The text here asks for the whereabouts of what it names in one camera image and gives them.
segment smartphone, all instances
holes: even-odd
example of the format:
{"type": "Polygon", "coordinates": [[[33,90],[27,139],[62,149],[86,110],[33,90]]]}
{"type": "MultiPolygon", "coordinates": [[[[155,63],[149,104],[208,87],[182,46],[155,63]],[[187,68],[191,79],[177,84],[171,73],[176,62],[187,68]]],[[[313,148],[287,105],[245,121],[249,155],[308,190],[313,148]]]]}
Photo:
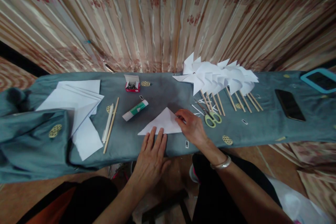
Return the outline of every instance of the smartphone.
{"type": "Polygon", "coordinates": [[[298,121],[306,121],[292,93],[279,89],[276,89],[275,93],[288,118],[298,121]]]}

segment bracelet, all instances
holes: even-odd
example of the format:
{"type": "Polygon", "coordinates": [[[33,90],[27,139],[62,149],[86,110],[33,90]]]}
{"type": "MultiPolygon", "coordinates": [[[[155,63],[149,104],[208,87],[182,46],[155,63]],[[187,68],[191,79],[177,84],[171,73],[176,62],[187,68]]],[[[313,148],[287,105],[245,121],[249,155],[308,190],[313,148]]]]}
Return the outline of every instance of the bracelet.
{"type": "Polygon", "coordinates": [[[224,163],[221,163],[220,165],[213,166],[210,164],[210,167],[214,170],[221,170],[229,166],[231,164],[231,158],[227,156],[227,160],[224,163]]]}

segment scissors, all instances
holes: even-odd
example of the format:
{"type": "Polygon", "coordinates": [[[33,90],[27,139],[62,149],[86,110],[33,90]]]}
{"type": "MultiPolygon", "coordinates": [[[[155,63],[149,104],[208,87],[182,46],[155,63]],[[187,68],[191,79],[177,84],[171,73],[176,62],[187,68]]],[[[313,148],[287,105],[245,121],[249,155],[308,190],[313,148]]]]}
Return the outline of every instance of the scissors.
{"type": "Polygon", "coordinates": [[[205,116],[204,116],[204,120],[206,125],[208,125],[210,128],[215,128],[216,127],[216,123],[220,124],[222,122],[221,117],[214,113],[214,112],[209,112],[208,110],[206,110],[205,108],[203,108],[203,106],[201,104],[199,104],[198,101],[196,101],[196,99],[194,99],[195,102],[197,102],[197,104],[201,107],[201,109],[203,109],[205,116]]]}

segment glue stick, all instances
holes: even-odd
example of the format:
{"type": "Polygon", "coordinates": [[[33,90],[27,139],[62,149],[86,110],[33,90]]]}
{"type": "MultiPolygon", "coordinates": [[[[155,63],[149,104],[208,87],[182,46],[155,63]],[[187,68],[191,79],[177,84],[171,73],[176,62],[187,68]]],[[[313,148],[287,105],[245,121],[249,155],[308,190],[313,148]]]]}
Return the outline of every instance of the glue stick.
{"type": "Polygon", "coordinates": [[[133,116],[138,114],[141,110],[143,110],[148,105],[148,101],[143,100],[138,105],[136,105],[134,108],[132,108],[130,111],[126,112],[122,117],[125,119],[125,121],[128,121],[133,116]]]}

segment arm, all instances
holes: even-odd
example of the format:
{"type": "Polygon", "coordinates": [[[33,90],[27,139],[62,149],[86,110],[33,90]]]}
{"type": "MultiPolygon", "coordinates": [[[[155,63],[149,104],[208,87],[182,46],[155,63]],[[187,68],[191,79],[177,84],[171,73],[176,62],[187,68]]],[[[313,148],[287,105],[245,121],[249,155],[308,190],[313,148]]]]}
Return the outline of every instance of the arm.
{"type": "MultiPolygon", "coordinates": [[[[175,120],[186,138],[212,165],[226,161],[227,156],[206,136],[200,118],[189,110],[179,110],[176,115],[179,118],[175,120]]],[[[216,171],[248,223],[292,223],[272,198],[236,164],[232,162],[228,167],[216,171]]]]}
{"type": "Polygon", "coordinates": [[[140,200],[161,178],[170,164],[170,161],[163,160],[167,134],[163,135],[161,128],[153,145],[155,131],[156,127],[153,127],[151,133],[145,136],[129,181],[94,223],[126,223],[140,200]]]}

